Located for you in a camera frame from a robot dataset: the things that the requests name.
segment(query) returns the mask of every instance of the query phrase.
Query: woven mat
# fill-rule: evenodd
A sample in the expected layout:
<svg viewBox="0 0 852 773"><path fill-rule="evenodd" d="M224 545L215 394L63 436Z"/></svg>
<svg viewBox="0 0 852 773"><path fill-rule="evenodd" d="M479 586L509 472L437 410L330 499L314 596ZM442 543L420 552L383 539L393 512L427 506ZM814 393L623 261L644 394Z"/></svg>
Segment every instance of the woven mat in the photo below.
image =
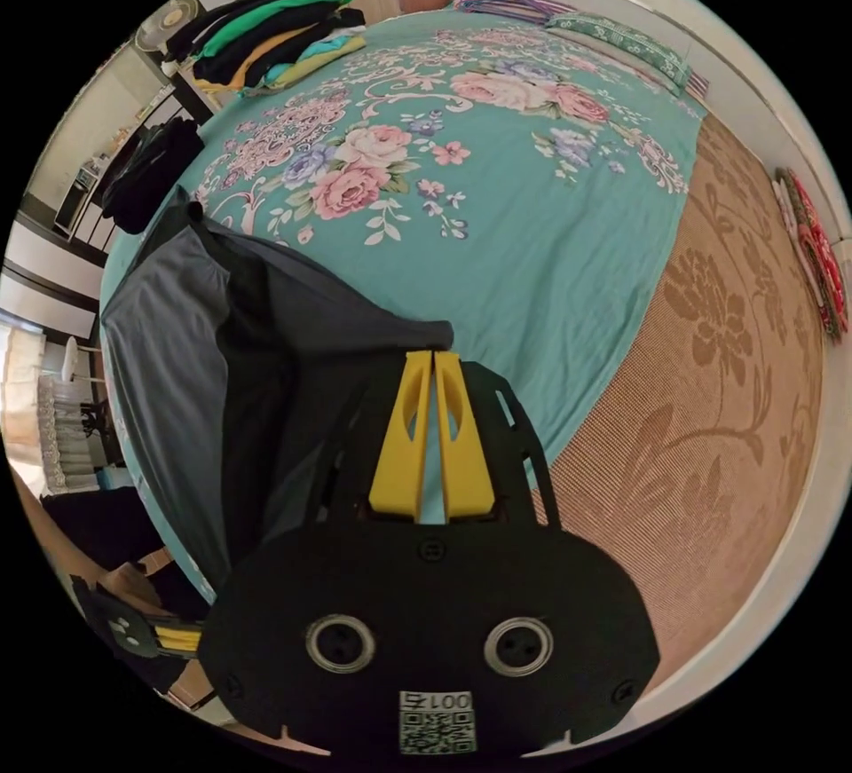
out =
<svg viewBox="0 0 852 773"><path fill-rule="evenodd" d="M822 345L769 177L708 116L642 328L551 470L563 527L642 590L661 649L649 689L725 628L784 536L817 432Z"/></svg>

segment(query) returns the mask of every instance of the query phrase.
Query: bed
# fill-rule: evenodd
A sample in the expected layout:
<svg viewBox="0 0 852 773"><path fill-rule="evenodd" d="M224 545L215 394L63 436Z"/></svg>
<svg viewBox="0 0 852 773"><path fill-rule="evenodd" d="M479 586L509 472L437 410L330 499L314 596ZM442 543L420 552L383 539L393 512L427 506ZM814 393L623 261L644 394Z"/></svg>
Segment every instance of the bed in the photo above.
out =
<svg viewBox="0 0 852 773"><path fill-rule="evenodd" d="M509 379L563 527L643 592L653 688L751 593L815 444L821 329L769 177L689 96L542 28L441 11L364 36L214 117L180 184L389 311L450 320L454 350ZM102 304L144 238L115 242ZM164 544L212 602L113 407ZM425 498L440 521L435 446Z"/></svg>

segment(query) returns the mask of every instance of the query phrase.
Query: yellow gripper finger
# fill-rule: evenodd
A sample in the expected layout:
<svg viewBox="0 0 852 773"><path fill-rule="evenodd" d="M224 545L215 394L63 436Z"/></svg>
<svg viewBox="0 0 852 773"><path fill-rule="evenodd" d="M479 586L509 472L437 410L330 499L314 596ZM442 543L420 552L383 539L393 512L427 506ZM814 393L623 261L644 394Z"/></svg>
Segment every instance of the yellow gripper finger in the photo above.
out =
<svg viewBox="0 0 852 773"><path fill-rule="evenodd" d="M195 652L198 650L201 641L201 631L155 625L154 632L157 634L162 648L170 651Z"/></svg>
<svg viewBox="0 0 852 773"><path fill-rule="evenodd" d="M461 370L457 354L435 353L438 437L447 522L487 516L494 506L494 489ZM455 419L455 438L450 428L450 414Z"/></svg>
<svg viewBox="0 0 852 773"><path fill-rule="evenodd" d="M408 353L370 489L375 513L415 522L420 518L431 377L431 351ZM410 435L412 422L414 434Z"/></svg>

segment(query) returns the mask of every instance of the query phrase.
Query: floral bedsheet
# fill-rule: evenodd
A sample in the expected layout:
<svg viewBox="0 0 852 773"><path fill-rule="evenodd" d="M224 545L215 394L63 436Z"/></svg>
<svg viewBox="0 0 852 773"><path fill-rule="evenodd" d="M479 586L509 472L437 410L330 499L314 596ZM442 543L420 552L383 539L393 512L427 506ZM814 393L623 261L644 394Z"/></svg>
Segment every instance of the floral bedsheet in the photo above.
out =
<svg viewBox="0 0 852 773"><path fill-rule="evenodd" d="M494 16L420 13L365 38L293 90L214 117L180 183L208 217L300 248L384 308L450 320L454 349L509 379L553 461L642 322L704 111ZM102 303L143 239L115 243ZM154 523L212 599L147 497L130 428L122 434ZM439 521L437 447L424 499L424 520Z"/></svg>

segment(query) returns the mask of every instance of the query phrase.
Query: window curtain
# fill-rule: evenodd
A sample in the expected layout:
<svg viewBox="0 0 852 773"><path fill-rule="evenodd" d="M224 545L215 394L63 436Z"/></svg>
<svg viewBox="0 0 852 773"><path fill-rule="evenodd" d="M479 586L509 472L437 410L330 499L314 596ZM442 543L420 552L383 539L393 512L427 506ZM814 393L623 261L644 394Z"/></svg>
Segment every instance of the window curtain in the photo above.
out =
<svg viewBox="0 0 852 773"><path fill-rule="evenodd" d="M38 426L47 492L91 492L99 489L73 383L53 375L38 381Z"/></svg>
<svg viewBox="0 0 852 773"><path fill-rule="evenodd" d="M47 486L38 422L41 333L0 323L0 431L9 463L35 494Z"/></svg>

